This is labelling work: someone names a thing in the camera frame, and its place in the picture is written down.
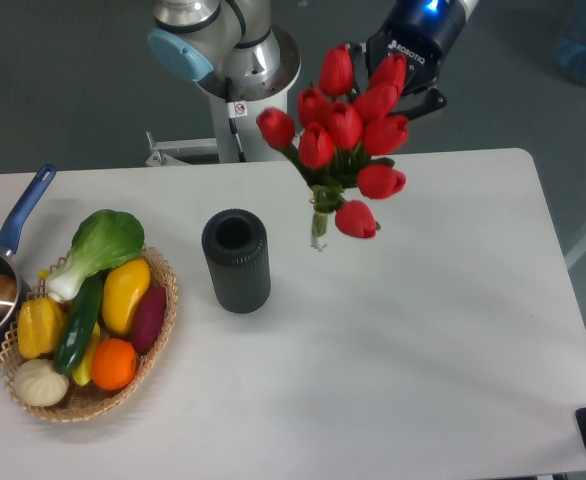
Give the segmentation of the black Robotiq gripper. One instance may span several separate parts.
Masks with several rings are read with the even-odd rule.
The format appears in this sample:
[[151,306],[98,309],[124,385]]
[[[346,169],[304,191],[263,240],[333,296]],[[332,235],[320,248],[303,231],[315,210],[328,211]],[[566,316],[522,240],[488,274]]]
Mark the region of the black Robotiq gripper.
[[369,87],[369,74],[386,57],[401,53],[407,58],[403,93],[427,90],[418,105],[402,108],[397,115],[413,121],[442,110],[447,106],[447,99],[434,85],[445,57],[465,25],[466,3],[462,0],[396,1],[366,45],[344,44],[351,62],[348,95],[364,93]]

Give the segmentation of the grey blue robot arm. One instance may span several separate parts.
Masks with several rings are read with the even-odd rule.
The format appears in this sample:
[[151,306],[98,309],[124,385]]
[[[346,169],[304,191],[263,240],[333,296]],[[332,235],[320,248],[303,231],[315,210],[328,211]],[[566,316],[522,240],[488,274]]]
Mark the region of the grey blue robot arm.
[[[446,106],[436,82],[476,7],[473,1],[397,1],[366,42],[350,42],[354,88],[362,90],[382,61],[407,59],[404,95],[422,94],[405,110],[416,119]],[[156,1],[156,26],[148,35],[155,58],[179,78],[194,82],[224,105],[269,100],[287,106],[287,92],[301,68],[292,37],[271,21],[268,1]]]

